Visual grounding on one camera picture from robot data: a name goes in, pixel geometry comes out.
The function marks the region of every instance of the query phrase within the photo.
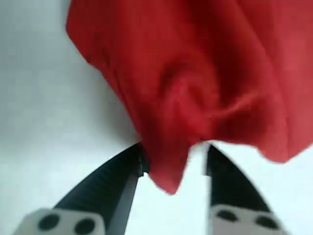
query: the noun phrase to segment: red cloth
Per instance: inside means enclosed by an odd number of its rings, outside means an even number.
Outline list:
[[[313,139],[312,0],[73,0],[67,32],[175,193],[202,140],[285,162]]]

